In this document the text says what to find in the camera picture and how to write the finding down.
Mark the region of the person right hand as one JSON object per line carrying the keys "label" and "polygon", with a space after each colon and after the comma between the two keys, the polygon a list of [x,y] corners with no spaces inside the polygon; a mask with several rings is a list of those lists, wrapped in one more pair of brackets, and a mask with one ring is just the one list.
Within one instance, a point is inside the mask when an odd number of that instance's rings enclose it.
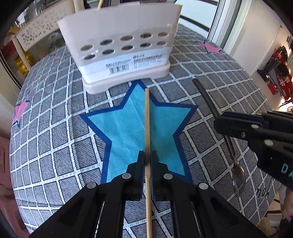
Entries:
{"label": "person right hand", "polygon": [[285,191],[284,203],[281,206],[281,214],[283,216],[283,219],[287,219],[290,222],[292,220],[292,210],[293,210],[292,190],[287,188]]}

